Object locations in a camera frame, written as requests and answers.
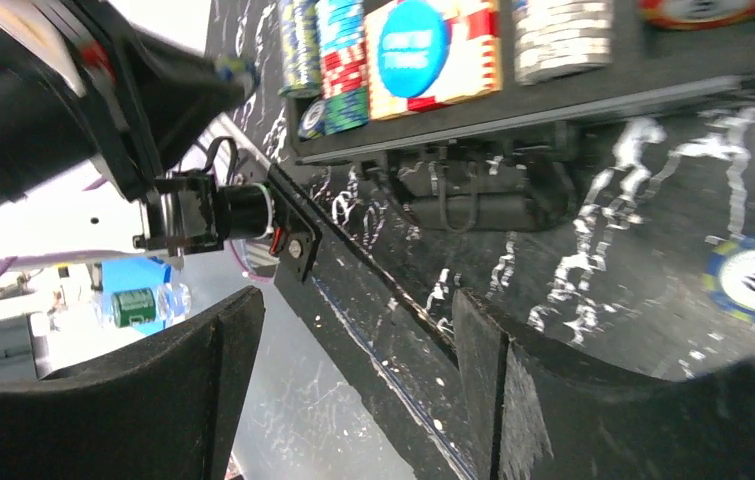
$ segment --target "black marble table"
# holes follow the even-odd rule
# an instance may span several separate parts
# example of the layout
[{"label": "black marble table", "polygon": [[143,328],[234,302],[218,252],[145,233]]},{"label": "black marble table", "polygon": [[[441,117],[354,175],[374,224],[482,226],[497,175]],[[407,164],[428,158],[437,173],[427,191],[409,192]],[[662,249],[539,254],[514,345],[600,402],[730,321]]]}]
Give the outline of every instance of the black marble table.
[{"label": "black marble table", "polygon": [[[233,113],[236,125],[350,240],[325,242],[327,248],[359,250],[365,263],[390,279],[388,293],[377,289],[372,295],[371,287],[342,273],[354,266],[339,250],[338,265],[328,265],[333,253],[319,256],[324,263],[313,281],[332,292],[334,300],[324,298],[359,329],[373,350],[372,361],[385,359],[384,373],[405,385],[404,395],[422,407],[419,419],[438,437],[442,455],[454,459],[448,462],[453,473],[470,471],[463,467],[466,427],[451,418],[451,408],[462,399],[445,387],[452,373],[405,363],[412,357],[399,345],[409,342],[378,338],[385,335],[381,323],[393,318],[398,304],[435,332],[434,345],[440,338],[449,344],[452,294],[469,287],[546,335],[670,381],[755,356],[755,324],[719,309],[702,280],[716,245],[755,235],[755,106],[639,118],[592,131],[600,154],[575,167],[587,194],[573,221],[535,234],[454,235],[406,224],[374,185],[357,181],[350,166],[295,165],[286,145],[285,104],[277,96],[281,58],[273,4],[214,1],[207,51],[257,59],[262,86]],[[488,167],[508,168],[496,158]],[[430,168],[411,162],[402,175],[429,176]],[[444,393],[434,398],[440,388]]]}]

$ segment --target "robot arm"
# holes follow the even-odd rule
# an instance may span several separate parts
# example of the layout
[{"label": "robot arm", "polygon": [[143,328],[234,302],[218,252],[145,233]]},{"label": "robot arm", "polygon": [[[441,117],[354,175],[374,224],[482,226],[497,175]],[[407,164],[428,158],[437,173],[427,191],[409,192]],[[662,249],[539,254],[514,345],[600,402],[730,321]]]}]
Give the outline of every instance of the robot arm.
[{"label": "robot arm", "polygon": [[[0,263],[178,256],[270,234],[269,186],[169,172],[258,83],[250,61],[183,52],[107,2],[0,0]],[[114,189],[28,198],[89,159]]]}]

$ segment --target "gray floor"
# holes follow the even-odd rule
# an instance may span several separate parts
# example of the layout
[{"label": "gray floor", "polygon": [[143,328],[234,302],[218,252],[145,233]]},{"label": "gray floor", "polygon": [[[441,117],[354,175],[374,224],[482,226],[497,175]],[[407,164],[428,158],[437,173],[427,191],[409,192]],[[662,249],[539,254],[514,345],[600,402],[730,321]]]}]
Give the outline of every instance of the gray floor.
[{"label": "gray floor", "polygon": [[[230,257],[186,257],[195,312],[245,287]],[[247,480],[407,479],[359,394],[273,286],[264,286],[262,342],[234,451]]]}]

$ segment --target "marble surface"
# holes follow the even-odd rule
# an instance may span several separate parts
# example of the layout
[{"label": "marble surface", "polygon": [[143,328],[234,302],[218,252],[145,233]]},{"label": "marble surface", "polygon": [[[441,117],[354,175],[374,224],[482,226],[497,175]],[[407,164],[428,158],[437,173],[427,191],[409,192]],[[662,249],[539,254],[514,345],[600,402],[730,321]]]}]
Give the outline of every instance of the marble surface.
[{"label": "marble surface", "polygon": [[[281,59],[273,4],[214,1],[207,51],[257,60],[262,86],[234,112],[234,122],[394,278],[402,294],[390,303],[410,302],[434,330],[452,334],[452,293],[470,287],[547,335],[667,380],[755,355],[755,325],[717,308],[702,283],[717,244],[755,234],[755,105],[593,131],[600,155],[574,166],[586,198],[572,222],[537,234],[453,235],[406,224],[349,166],[294,164],[285,105],[277,96]],[[401,176],[427,177],[429,167],[411,162]],[[492,158],[489,168],[506,167]],[[357,304],[366,293],[355,285],[335,292]],[[385,310],[378,307],[375,312]],[[355,321],[376,336],[374,324],[382,319]],[[442,433],[464,456],[461,423]]]}]

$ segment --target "poker chip stack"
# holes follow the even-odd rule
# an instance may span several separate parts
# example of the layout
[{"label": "poker chip stack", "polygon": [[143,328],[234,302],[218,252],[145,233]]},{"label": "poker chip stack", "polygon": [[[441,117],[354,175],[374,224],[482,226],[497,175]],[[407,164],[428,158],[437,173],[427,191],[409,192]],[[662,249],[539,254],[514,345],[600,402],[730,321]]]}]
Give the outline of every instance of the poker chip stack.
[{"label": "poker chip stack", "polygon": [[368,123],[368,76],[362,0],[319,0],[321,93],[327,135]]},{"label": "poker chip stack", "polygon": [[283,87],[286,98],[312,98],[321,94],[318,55],[318,17],[315,0],[279,0],[280,46],[283,52]]},{"label": "poker chip stack", "polygon": [[613,0],[515,0],[515,79],[525,85],[612,61]]}]

